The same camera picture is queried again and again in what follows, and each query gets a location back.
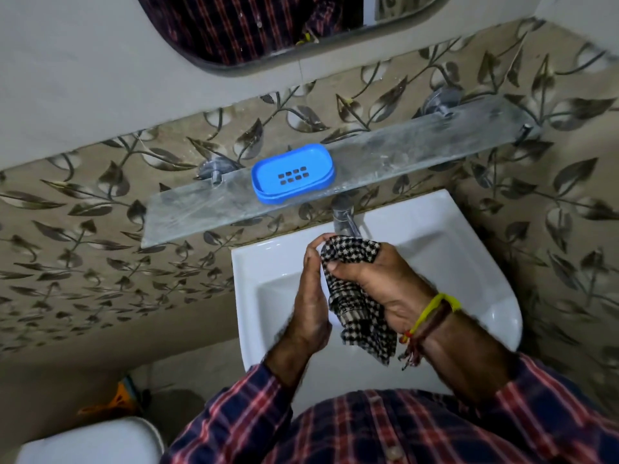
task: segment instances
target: person's left hand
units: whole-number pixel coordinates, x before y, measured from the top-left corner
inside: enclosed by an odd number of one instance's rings
[[[334,233],[322,234],[310,242],[303,259],[303,272],[286,334],[301,341],[309,354],[321,351],[329,342],[329,307],[320,285],[321,258],[316,248]]]

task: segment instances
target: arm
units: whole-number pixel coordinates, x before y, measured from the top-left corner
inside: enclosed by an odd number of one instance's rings
[[[292,318],[264,361],[211,399],[174,441],[162,464],[260,462],[287,428],[290,403],[311,356],[331,331],[320,286],[319,237],[307,248]]]
[[[436,294],[386,243],[374,264],[335,262],[328,270],[356,281],[383,304],[387,323],[401,334]],[[456,396],[477,407],[481,427],[522,449],[544,460],[573,462],[611,461],[619,455],[619,429],[573,384],[507,350],[464,312],[449,314],[420,349]]]
[[[342,28],[343,0],[313,0],[314,10],[305,22],[303,33],[312,37],[327,37]]]

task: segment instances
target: white toilet lid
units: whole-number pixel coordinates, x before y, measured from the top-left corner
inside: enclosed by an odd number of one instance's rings
[[[157,464],[163,450],[150,422],[127,417],[27,443],[15,464]]]

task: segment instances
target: hand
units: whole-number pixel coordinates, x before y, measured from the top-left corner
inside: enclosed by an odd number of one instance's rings
[[[385,320],[396,332],[409,331],[437,292],[417,275],[394,246],[381,243],[373,264],[329,262],[337,278],[358,283],[385,307]]]
[[[335,234],[323,234],[307,246],[295,308],[284,334],[301,342],[310,355],[326,347],[331,334],[329,306],[320,286],[321,258],[316,248],[332,236]]]

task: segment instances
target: plaid shirt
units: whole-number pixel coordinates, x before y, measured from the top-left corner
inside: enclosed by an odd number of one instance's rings
[[[174,48],[235,65],[341,28],[342,0],[139,0]]]
[[[263,366],[214,397],[162,464],[609,463],[619,428],[576,386],[521,356],[514,381],[482,408],[415,390],[357,391],[290,423],[290,400]]]

